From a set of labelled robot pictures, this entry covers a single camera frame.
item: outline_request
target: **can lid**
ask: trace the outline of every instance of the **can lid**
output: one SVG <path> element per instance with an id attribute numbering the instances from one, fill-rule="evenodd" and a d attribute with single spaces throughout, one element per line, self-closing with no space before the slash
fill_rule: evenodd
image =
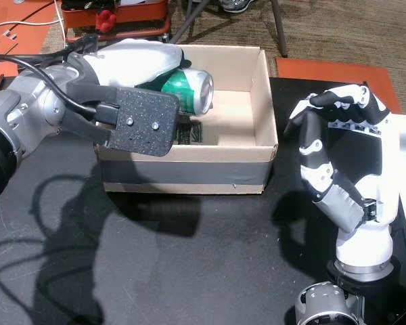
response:
<path id="1" fill-rule="evenodd" d="M 200 92 L 200 114 L 206 114 L 212 106 L 212 99 L 214 97 L 214 81 L 210 74 L 203 72 L 202 74 L 205 74 L 205 78 L 202 81 L 202 90 Z"/>

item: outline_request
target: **gray duct tape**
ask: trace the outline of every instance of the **gray duct tape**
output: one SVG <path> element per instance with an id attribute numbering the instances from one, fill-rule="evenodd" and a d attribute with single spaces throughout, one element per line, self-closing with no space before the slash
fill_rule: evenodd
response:
<path id="1" fill-rule="evenodd" d="M 265 184 L 272 162 L 100 161 L 109 183 Z"/>

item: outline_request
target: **silver cylinder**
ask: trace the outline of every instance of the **silver cylinder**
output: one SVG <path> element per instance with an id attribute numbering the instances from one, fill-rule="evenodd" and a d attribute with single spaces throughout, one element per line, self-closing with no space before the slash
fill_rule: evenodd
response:
<path id="1" fill-rule="evenodd" d="M 343 321 L 343 324 L 359 325 L 354 313 L 358 297 L 344 296 L 344 291 L 331 282 L 321 282 L 304 289 L 295 303 L 298 325 L 325 324 Z"/>

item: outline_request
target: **orange mat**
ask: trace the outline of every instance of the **orange mat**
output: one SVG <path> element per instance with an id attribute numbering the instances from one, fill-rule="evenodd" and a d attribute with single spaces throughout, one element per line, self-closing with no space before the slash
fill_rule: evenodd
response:
<path id="1" fill-rule="evenodd" d="M 375 66 L 338 62 L 320 62 L 277 58 L 277 71 L 280 78 L 334 81 L 341 83 L 367 82 L 373 93 L 382 100 L 388 109 L 401 114 L 401 107 L 388 71 Z"/>
<path id="2" fill-rule="evenodd" d="M 7 22 L 11 20 L 23 20 L 31 13 L 37 11 L 48 3 L 52 3 L 51 0 L 25 0 L 20 4 L 14 4 L 14 0 L 0 0 L 0 22 Z M 33 16 L 28 18 L 27 22 L 51 22 L 55 19 L 54 4 L 50 4 L 47 7 L 39 10 Z M 15 25 L 0 26 L 1 35 L 11 27 Z M 47 26 L 27 26 L 16 25 L 12 29 L 11 34 L 16 34 L 14 41 L 17 43 L 8 54 L 37 54 L 40 52 L 45 37 L 47 36 L 50 25 Z M 5 51 L 9 48 L 8 45 L 0 46 L 0 49 Z M 4 74 L 7 77 L 16 76 L 17 69 L 16 64 L 12 63 L 0 63 L 0 74 Z"/>

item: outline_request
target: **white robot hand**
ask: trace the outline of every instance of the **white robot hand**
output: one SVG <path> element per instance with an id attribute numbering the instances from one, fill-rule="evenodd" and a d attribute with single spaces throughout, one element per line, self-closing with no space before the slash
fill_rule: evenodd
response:
<path id="1" fill-rule="evenodd" d="M 386 267 L 392 255 L 389 224 L 399 201 L 395 173 L 399 132 L 391 117 L 367 86 L 346 85 L 299 101 L 285 130 L 288 135 L 301 126 L 301 177 L 313 202 L 339 227 L 336 266 L 356 280 L 375 280 L 376 272 L 381 277 L 383 269 L 391 271 Z M 368 146 L 373 153 L 371 159 L 345 157 L 353 161 L 355 166 L 350 167 L 360 177 L 349 179 L 332 164 L 322 136 L 328 130 L 355 139 L 350 142 L 354 147 Z M 341 143 L 333 143 L 339 153 L 354 149 L 340 148 Z M 372 160 L 373 168 L 367 160 Z"/>

